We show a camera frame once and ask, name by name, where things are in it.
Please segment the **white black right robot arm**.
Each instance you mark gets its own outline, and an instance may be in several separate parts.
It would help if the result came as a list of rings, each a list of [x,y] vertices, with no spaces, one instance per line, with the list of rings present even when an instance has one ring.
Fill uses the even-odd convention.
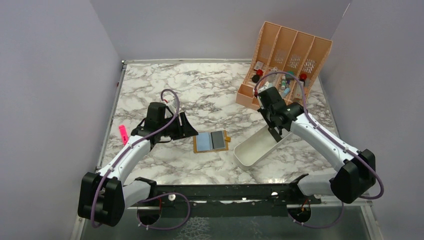
[[[376,158],[343,142],[328,131],[297,102],[286,104],[275,87],[257,94],[259,113],[274,138],[283,130],[293,133],[318,151],[336,171],[335,174],[306,175],[295,180],[289,199],[300,204],[312,195],[335,196],[346,204],[362,198],[376,183]]]

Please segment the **yellow leather card holder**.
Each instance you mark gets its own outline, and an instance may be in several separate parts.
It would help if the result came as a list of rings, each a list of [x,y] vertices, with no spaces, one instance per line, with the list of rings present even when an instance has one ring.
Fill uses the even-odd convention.
[[[193,137],[193,152],[198,153],[209,153],[209,152],[220,152],[220,151],[228,151],[229,143],[231,142],[231,137],[227,135],[226,130],[224,131],[225,137],[225,145],[224,149],[213,149],[211,132],[200,132],[197,136]]]

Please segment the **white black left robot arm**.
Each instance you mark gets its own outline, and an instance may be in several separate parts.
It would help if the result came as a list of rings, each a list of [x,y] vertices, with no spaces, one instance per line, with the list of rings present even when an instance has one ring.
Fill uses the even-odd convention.
[[[124,211],[141,201],[152,205],[157,200],[156,182],[143,177],[125,185],[125,181],[163,137],[180,140],[198,135],[180,102],[152,102],[146,117],[131,131],[127,142],[113,160],[97,172],[87,172],[80,186],[77,215],[92,221],[95,227],[114,227]]]

